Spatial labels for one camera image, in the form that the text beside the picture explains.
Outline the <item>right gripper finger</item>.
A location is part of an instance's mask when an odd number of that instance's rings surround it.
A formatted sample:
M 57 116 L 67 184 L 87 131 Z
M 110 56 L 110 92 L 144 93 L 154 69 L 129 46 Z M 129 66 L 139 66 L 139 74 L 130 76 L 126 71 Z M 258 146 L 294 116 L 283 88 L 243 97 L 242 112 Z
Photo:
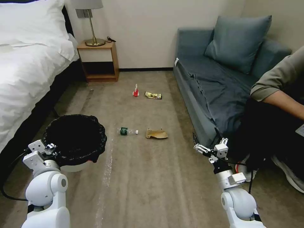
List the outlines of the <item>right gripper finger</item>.
M 216 127 L 214 129 L 216 132 L 216 136 L 214 139 L 214 145 L 222 144 L 222 143 L 226 145 L 228 143 L 228 138 L 223 137 Z
M 192 134 L 193 134 L 193 142 L 194 142 L 193 148 L 204 156 L 211 156 L 212 151 L 209 148 L 206 148 L 205 146 L 203 146 L 199 143 L 199 140 L 194 132 Z

